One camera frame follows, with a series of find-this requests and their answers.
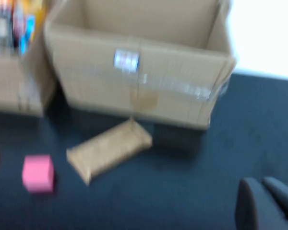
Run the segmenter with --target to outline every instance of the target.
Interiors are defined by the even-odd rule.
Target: toy
[[[49,155],[26,156],[23,184],[31,193],[53,191],[54,169]]]

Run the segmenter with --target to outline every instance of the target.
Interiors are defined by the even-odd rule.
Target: clear tape
[[[64,69],[64,78],[73,75],[73,76],[86,76],[93,77],[100,76],[106,79],[113,79],[113,76],[116,76],[118,79],[129,82],[134,85],[145,85],[148,86],[152,90],[165,90],[181,93],[187,96],[191,96],[196,100],[200,101],[210,101],[217,98],[219,95],[223,95],[228,87],[228,81],[224,82],[220,86],[216,88],[208,88],[202,87],[194,84],[190,84],[187,82],[183,82],[182,80],[178,80],[173,77],[163,77],[163,78],[153,78],[149,77],[148,74],[142,73],[130,73],[128,71],[122,71],[119,69],[111,70],[101,70],[102,68],[93,68],[93,67],[85,67],[79,70],[79,67],[73,68],[68,66]]]

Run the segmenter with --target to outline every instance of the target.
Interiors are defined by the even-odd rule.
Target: yellow object
[[[34,35],[43,24],[48,8],[45,0],[22,0],[23,11],[25,15],[31,14],[35,16],[35,31],[30,37],[32,42]]]

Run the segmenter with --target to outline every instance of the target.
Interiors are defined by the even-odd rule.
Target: colorful items
[[[23,168],[23,184],[30,193],[53,191],[54,168],[49,155],[26,156]]]
[[[0,54],[23,55],[40,29],[46,14],[45,0],[0,0]]]

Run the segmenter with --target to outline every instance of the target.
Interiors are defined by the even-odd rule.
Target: dark blue carpet
[[[155,146],[87,187],[66,149],[122,120],[64,105],[42,120],[0,114],[0,230],[233,230],[240,178],[288,184],[288,81],[234,75],[207,132],[143,123]],[[24,189],[26,154],[51,154],[53,195]]]

